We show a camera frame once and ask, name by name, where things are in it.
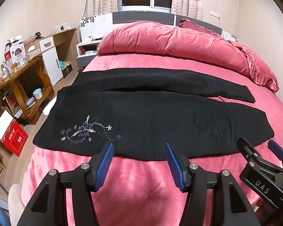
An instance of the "headboard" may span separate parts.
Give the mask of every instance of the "headboard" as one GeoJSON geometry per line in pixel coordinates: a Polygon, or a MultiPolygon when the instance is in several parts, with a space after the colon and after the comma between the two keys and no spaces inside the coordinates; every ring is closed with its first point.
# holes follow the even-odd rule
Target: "headboard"
{"type": "Polygon", "coordinates": [[[123,24],[137,22],[137,21],[153,21],[158,22],[163,25],[176,26],[179,27],[179,21],[181,19],[189,19],[195,24],[204,26],[217,34],[221,35],[222,29],[211,25],[209,23],[203,22],[198,19],[193,19],[190,17],[185,17],[181,15],[176,15],[172,13],[161,13],[161,12],[147,12],[147,11],[121,11],[112,13],[113,28],[117,28],[123,24]]]}

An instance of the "silver embroidery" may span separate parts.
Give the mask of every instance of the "silver embroidery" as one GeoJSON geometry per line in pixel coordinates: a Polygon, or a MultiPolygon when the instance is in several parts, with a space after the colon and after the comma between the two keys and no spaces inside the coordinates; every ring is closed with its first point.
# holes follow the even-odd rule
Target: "silver embroidery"
{"type": "Polygon", "coordinates": [[[92,128],[94,125],[98,125],[101,126],[103,128],[103,133],[99,132],[98,135],[102,136],[103,138],[107,138],[109,139],[111,142],[115,141],[115,140],[120,140],[121,139],[121,135],[117,135],[116,139],[113,140],[111,139],[106,130],[110,131],[112,129],[112,126],[108,125],[107,127],[105,127],[103,124],[101,124],[100,122],[97,121],[96,117],[93,117],[93,122],[89,123],[89,119],[90,119],[90,115],[87,116],[86,121],[83,122],[83,124],[79,127],[77,127],[77,125],[75,125],[74,127],[74,133],[70,136],[72,128],[70,126],[70,128],[66,130],[62,130],[61,134],[64,135],[66,134],[66,136],[62,137],[61,140],[64,141],[66,139],[68,139],[70,142],[78,144],[78,143],[82,143],[86,137],[88,136],[88,141],[91,142],[92,138],[91,138],[91,133],[96,133],[96,131],[92,128]],[[72,137],[74,136],[78,136],[78,137],[82,137],[80,140],[73,140],[72,137]]]}

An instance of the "red box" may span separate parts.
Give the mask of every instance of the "red box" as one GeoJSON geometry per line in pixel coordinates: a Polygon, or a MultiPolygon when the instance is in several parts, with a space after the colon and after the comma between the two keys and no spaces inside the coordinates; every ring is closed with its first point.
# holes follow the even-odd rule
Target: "red box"
{"type": "Polygon", "coordinates": [[[27,133],[6,110],[0,117],[0,140],[16,156],[20,156],[27,133]]]}
{"type": "Polygon", "coordinates": [[[4,133],[2,143],[19,157],[27,138],[27,133],[13,119],[4,133]]]}

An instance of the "beige wall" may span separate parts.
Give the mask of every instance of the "beige wall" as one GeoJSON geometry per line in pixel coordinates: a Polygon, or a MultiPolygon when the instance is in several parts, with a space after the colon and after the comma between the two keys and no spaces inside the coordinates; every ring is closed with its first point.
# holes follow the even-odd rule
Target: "beige wall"
{"type": "Polygon", "coordinates": [[[277,96],[283,102],[283,14],[278,6],[273,0],[239,0],[235,33],[273,70],[280,85],[277,96]]]}
{"type": "MultiPolygon", "coordinates": [[[[0,65],[8,39],[19,34],[27,39],[38,31],[46,36],[64,22],[78,27],[84,10],[85,0],[6,0],[0,7],[0,65]]],[[[88,0],[88,16],[93,13],[94,0],[88,0]]]]}
{"type": "Polygon", "coordinates": [[[210,11],[220,14],[220,27],[235,35],[238,17],[238,0],[204,0],[202,20],[219,27],[218,18],[210,15],[210,11]]]}
{"type": "MultiPolygon", "coordinates": [[[[77,27],[84,9],[85,0],[6,0],[0,8],[0,65],[7,39],[18,34],[28,38],[37,31],[48,35],[63,22],[77,27]]],[[[210,11],[221,15],[221,28],[256,51],[275,72],[283,102],[283,14],[273,0],[204,0],[203,21],[219,26],[210,11]]],[[[94,0],[88,0],[88,16],[93,12],[94,0]]]]}

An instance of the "window frame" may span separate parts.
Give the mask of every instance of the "window frame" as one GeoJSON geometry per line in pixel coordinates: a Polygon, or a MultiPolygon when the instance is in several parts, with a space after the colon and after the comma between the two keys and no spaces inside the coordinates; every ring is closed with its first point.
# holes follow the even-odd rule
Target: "window frame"
{"type": "Polygon", "coordinates": [[[150,0],[150,6],[122,6],[122,11],[147,11],[171,13],[171,8],[154,6],[155,0],[150,0]]]}

